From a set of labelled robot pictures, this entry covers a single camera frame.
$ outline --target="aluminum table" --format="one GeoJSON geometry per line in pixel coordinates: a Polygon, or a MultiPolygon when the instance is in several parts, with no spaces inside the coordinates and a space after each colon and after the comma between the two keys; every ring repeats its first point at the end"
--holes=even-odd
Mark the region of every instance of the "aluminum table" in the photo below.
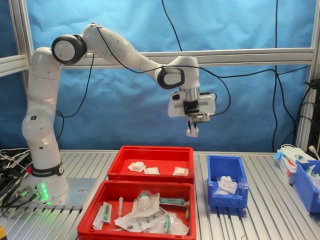
{"type": "MultiPolygon", "coordinates": [[[[0,217],[9,240],[76,240],[77,226],[107,172],[116,150],[61,150],[65,175],[97,178],[83,210],[29,207],[10,208],[0,217]]],[[[272,158],[272,153],[194,152],[198,240],[320,240],[320,213],[310,214],[295,188],[272,158]],[[241,156],[249,194],[247,208],[207,204],[207,155],[241,156]]]]}

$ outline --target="blue backdrop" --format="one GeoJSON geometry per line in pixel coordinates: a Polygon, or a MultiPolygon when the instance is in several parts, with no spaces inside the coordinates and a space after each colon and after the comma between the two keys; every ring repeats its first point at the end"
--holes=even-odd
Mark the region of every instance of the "blue backdrop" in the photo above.
{"type": "MultiPolygon", "coordinates": [[[[275,45],[275,0],[164,2],[185,51],[273,48],[275,45]]],[[[279,48],[310,47],[315,3],[315,0],[279,1],[279,48]]],[[[29,0],[27,7],[35,49],[51,46],[59,35],[79,34],[88,23],[98,22],[124,36],[140,52],[179,50],[160,0],[99,0],[94,4],[89,0],[29,0]]],[[[0,19],[3,21],[5,17],[1,15],[0,19]]],[[[274,68],[208,69],[227,76],[270,67],[274,68]]],[[[278,72],[300,67],[303,66],[279,66],[278,72]]],[[[293,116],[303,96],[306,73],[303,69],[280,76],[286,106],[293,116]]],[[[88,69],[62,71],[57,109],[64,115],[77,110],[88,74],[88,69]]],[[[224,86],[203,71],[199,81],[202,92],[217,94],[217,112],[224,110],[228,104],[224,86]]],[[[198,151],[270,152],[275,128],[272,110],[275,75],[264,72],[228,78],[225,82],[231,93],[230,109],[213,117],[210,123],[199,125],[199,138],[189,138],[184,119],[168,117],[168,98],[172,91],[159,88],[147,75],[126,69],[93,69],[87,98],[79,113],[65,120],[59,146],[62,149],[119,149],[122,145],[160,145],[189,146],[198,151]]],[[[0,100],[0,147],[25,146],[21,122],[26,100],[19,73],[0,78],[0,100]]],[[[293,129],[283,108],[279,85],[275,102],[279,123],[275,146],[278,147],[293,129]]],[[[56,136],[61,126],[62,119],[56,116],[56,136]]]]}

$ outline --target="sterile package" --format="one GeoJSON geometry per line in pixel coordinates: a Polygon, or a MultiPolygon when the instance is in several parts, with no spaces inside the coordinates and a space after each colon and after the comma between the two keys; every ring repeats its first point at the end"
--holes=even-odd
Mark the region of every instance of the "sterile package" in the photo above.
{"type": "Polygon", "coordinates": [[[291,160],[292,163],[296,164],[296,160],[302,164],[308,163],[308,160],[316,160],[312,156],[309,156],[301,148],[295,147],[290,144],[284,144],[281,146],[282,153],[287,159],[291,160]]]}
{"type": "Polygon", "coordinates": [[[175,205],[175,206],[186,206],[187,202],[184,198],[166,198],[160,197],[159,198],[160,204],[163,205],[175,205]]]}
{"type": "Polygon", "coordinates": [[[155,174],[155,175],[159,175],[160,174],[157,167],[145,168],[144,169],[144,173],[145,174],[155,174]]]}
{"type": "Polygon", "coordinates": [[[97,215],[95,216],[95,219],[92,223],[92,228],[94,230],[101,230],[102,226],[104,225],[104,222],[101,221],[102,216],[103,216],[102,210],[103,210],[103,206],[100,206],[99,211],[98,211],[97,215]]]}
{"type": "Polygon", "coordinates": [[[139,222],[129,213],[121,218],[114,220],[115,225],[133,233],[141,233],[143,229],[139,226],[139,222]]]}
{"type": "Polygon", "coordinates": [[[273,158],[278,163],[284,177],[288,184],[294,184],[296,180],[296,172],[297,172],[297,165],[296,163],[292,163],[287,157],[282,153],[281,150],[273,156],[273,158]]]}
{"type": "Polygon", "coordinates": [[[156,220],[152,227],[146,229],[152,234],[172,234],[185,236],[189,228],[184,225],[182,220],[175,213],[168,212],[156,220]]]}
{"type": "Polygon", "coordinates": [[[312,170],[314,169],[315,166],[316,165],[312,165],[308,169],[305,170],[305,173],[308,175],[308,177],[310,177],[312,170]]]}
{"type": "Polygon", "coordinates": [[[312,176],[312,177],[315,177],[315,178],[318,179],[318,180],[320,180],[320,174],[319,174],[319,173],[314,173],[314,172],[312,172],[312,173],[311,173],[311,176],[312,176]]]}
{"type": "Polygon", "coordinates": [[[311,182],[313,183],[313,185],[318,189],[318,191],[320,192],[320,180],[317,179],[316,177],[310,175],[309,176],[311,182]]]}
{"type": "Polygon", "coordinates": [[[102,221],[104,223],[109,224],[111,222],[111,210],[112,210],[112,205],[106,202],[103,202],[102,205],[102,221]]]}
{"type": "Polygon", "coordinates": [[[178,166],[174,168],[173,176],[188,176],[188,174],[189,174],[188,168],[183,168],[178,166]]]}
{"type": "Polygon", "coordinates": [[[129,232],[140,233],[147,228],[151,228],[154,223],[156,223],[157,219],[160,219],[163,215],[167,214],[167,212],[160,207],[160,210],[156,213],[145,217],[139,216],[134,217],[131,213],[125,215],[124,217],[118,218],[114,220],[115,225],[128,230],[129,232]]]}
{"type": "Polygon", "coordinates": [[[149,217],[160,210],[160,194],[152,194],[149,191],[142,191],[134,200],[131,216],[132,217],[149,217]]]}
{"type": "Polygon", "coordinates": [[[145,168],[146,166],[142,161],[133,162],[128,166],[128,169],[130,171],[139,172],[139,173],[141,173],[142,170],[144,170],[145,168]]]}
{"type": "Polygon", "coordinates": [[[231,179],[230,176],[222,176],[217,178],[218,189],[214,194],[222,194],[222,195],[235,195],[238,183],[236,180],[231,179]]]}

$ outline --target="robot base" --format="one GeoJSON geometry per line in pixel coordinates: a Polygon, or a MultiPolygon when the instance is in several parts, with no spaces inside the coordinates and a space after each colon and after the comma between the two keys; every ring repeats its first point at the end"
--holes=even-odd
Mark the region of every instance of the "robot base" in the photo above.
{"type": "Polygon", "coordinates": [[[37,198],[31,203],[46,205],[65,206],[81,209],[86,203],[88,195],[95,186],[96,178],[75,178],[62,176],[35,177],[28,174],[20,185],[20,191],[29,189],[30,192],[23,197],[29,199],[33,194],[39,192],[37,198]]]}
{"type": "Polygon", "coordinates": [[[56,209],[59,209],[59,206],[61,206],[64,207],[64,209],[72,208],[80,210],[87,203],[88,196],[96,185],[96,180],[96,178],[67,177],[66,181],[69,185],[68,191],[62,196],[50,199],[41,206],[54,205],[57,206],[56,209]]]}

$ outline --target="robotic arm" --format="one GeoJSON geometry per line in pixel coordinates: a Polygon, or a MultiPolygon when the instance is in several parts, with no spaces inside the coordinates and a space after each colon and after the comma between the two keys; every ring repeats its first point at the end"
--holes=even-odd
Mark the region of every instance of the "robotic arm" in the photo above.
{"type": "Polygon", "coordinates": [[[199,92],[199,69],[195,57],[179,56],[171,63],[161,65],[141,55],[119,34],[97,23],[87,25],[80,35],[56,38],[51,48],[40,47],[33,54],[27,113],[22,123],[22,134],[32,156],[32,172],[21,182],[20,188],[29,188],[30,194],[37,191],[39,198],[35,199],[36,202],[55,199],[68,190],[53,128],[59,80],[63,65],[73,65],[84,59],[87,53],[117,65],[146,71],[163,89],[179,87],[170,94],[168,115],[187,118],[186,134],[190,137],[198,136],[197,123],[209,122],[210,115],[216,110],[215,94],[199,92]]]}

